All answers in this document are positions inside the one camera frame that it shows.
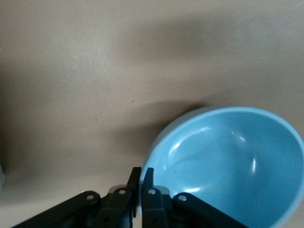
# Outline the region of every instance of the glossy blue surface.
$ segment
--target glossy blue surface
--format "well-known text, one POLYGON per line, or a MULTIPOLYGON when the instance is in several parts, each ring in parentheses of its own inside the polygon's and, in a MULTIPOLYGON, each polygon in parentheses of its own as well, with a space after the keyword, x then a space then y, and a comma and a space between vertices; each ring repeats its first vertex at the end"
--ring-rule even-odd
POLYGON ((207 107, 168 125, 141 181, 189 192, 250 228, 277 227, 300 204, 304 145, 282 118, 249 107, 207 107))

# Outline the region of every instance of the table surface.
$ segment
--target table surface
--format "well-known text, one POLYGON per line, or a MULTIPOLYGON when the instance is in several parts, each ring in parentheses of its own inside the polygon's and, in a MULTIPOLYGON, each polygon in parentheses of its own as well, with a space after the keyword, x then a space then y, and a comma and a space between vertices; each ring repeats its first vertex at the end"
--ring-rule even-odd
POLYGON ((1 227, 125 184, 198 107, 263 108, 304 137, 303 21, 303 0, 0 0, 1 227))

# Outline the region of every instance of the blue bowl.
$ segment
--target blue bowl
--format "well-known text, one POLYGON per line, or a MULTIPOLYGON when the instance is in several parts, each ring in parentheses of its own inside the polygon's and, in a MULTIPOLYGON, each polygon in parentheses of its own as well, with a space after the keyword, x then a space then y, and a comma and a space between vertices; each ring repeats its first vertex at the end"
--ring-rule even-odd
POLYGON ((169 124, 143 168, 173 197, 188 192, 249 228, 282 225, 304 191, 304 144, 270 112, 207 107, 169 124))

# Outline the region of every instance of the silver screw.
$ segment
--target silver screw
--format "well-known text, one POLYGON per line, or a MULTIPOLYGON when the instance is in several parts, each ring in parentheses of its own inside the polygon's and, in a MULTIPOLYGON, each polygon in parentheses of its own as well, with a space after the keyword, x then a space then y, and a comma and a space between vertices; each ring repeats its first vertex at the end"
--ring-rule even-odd
POLYGON ((180 196, 179 196, 179 201, 185 202, 186 200, 187 200, 187 197, 186 197, 186 196, 184 196, 184 195, 180 195, 180 196))
POLYGON ((121 195, 124 195, 126 193, 126 191, 124 189, 121 189, 121 190, 119 190, 118 193, 121 194, 121 195))
POLYGON ((149 191, 148 191, 148 194, 150 194, 150 195, 154 195, 156 193, 156 191, 154 190, 154 189, 150 189, 149 191))
POLYGON ((91 199, 93 199, 93 198, 94 198, 93 195, 88 195, 88 196, 86 197, 87 200, 91 200, 91 199))

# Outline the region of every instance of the bowl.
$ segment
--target bowl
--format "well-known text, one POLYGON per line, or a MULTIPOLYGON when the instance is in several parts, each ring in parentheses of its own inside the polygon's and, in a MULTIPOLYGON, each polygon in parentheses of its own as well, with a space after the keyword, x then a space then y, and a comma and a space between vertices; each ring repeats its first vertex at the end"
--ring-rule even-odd
POLYGON ((206 107, 169 124, 144 165, 173 197, 188 192, 249 228, 282 225, 301 203, 304 144, 281 117, 251 107, 206 107))

